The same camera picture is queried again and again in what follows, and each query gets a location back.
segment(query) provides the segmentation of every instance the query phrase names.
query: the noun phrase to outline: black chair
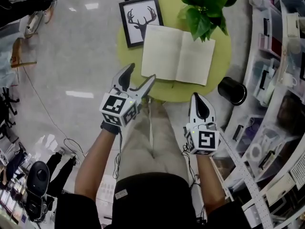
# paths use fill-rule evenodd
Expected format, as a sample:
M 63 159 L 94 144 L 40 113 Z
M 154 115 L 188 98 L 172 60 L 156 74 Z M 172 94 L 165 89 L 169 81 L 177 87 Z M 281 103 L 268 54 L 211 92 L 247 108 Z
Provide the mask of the black chair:
M 20 100 L 17 98 L 16 100 L 13 100 L 10 98 L 10 90 L 9 88 L 3 87 L 3 97 L 4 97 L 4 103 L 6 106 L 11 110 L 11 112 L 16 115 L 17 111 L 13 110 L 13 107 L 11 106 L 11 103 L 18 103 Z
M 23 207 L 33 222 L 41 222 L 48 212 L 47 202 L 43 199 L 49 185 L 50 172 L 48 166 L 42 162 L 35 162 L 29 170 L 26 183 L 26 201 Z
M 3 126 L 3 124 L 6 124 L 8 128 L 11 128 L 13 125 L 15 125 L 15 122 L 10 121 L 10 111 L 8 106 L 5 104 L 5 101 L 0 96 L 0 126 Z

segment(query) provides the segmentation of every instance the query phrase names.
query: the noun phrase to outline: table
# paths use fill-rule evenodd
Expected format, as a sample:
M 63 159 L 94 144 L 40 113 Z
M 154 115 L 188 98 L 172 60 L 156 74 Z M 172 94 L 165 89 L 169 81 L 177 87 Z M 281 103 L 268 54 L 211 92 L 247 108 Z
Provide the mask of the table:
M 159 0 L 159 4 L 164 26 L 189 31 L 186 22 L 177 18 L 178 12 L 184 6 L 181 0 Z M 230 66 L 231 38 L 225 36 L 218 27 L 211 38 L 216 40 L 216 43 L 206 86 L 157 79 L 149 95 L 168 102 L 188 102 L 194 92 L 206 95 L 217 87 Z M 123 26 L 120 27 L 118 32 L 117 53 L 122 67 L 135 63 L 131 81 L 136 86 L 140 86 L 146 79 L 141 76 L 143 46 L 128 49 Z

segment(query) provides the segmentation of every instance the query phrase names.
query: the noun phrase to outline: black shirt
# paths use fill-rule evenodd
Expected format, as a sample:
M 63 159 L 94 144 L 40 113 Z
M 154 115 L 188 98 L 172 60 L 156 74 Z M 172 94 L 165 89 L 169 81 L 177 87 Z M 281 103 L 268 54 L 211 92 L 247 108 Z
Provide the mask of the black shirt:
M 107 229 L 199 228 L 188 183 L 179 176 L 167 173 L 131 176 L 117 182 L 114 193 L 119 196 L 114 196 L 112 224 Z M 236 221 L 239 228 L 250 228 L 241 207 L 229 203 L 209 215 L 207 226 L 234 228 Z M 61 228 L 101 228 L 95 202 L 82 195 L 61 195 L 55 229 Z

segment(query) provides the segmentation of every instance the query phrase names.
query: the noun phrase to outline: notebook page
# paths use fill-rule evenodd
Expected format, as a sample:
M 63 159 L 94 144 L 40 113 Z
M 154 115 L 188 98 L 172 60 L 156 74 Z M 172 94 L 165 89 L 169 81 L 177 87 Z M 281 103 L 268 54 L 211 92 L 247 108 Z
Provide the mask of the notebook page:
M 214 47 L 215 40 L 193 41 L 191 33 L 184 32 L 176 80 L 206 85 Z
M 142 57 L 142 76 L 156 74 L 157 79 L 175 80 L 183 31 L 159 25 L 147 25 Z

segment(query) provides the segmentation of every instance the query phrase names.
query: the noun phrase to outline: picture frame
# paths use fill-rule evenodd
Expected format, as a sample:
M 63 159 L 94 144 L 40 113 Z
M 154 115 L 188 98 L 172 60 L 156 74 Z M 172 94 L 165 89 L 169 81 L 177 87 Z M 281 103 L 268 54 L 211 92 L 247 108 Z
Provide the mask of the picture frame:
M 144 44 L 148 24 L 163 26 L 158 0 L 130 0 L 119 6 L 128 48 Z

